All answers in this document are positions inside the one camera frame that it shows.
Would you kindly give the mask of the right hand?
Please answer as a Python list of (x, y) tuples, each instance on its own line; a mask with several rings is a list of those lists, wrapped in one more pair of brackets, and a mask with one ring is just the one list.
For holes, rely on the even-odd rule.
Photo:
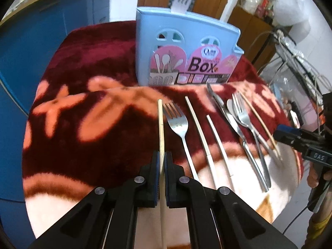
[[(332, 178), (332, 171), (329, 170), (327, 171), (323, 178), (326, 180), (326, 181), (331, 181), (331, 178)], [(314, 168), (314, 165), (311, 164), (310, 165), (310, 169), (309, 169), (309, 173), (308, 173), (308, 177), (307, 177), (307, 184), (309, 187), (311, 188), (316, 188), (319, 184), (319, 175), (317, 173), (317, 171), (315, 170)]]

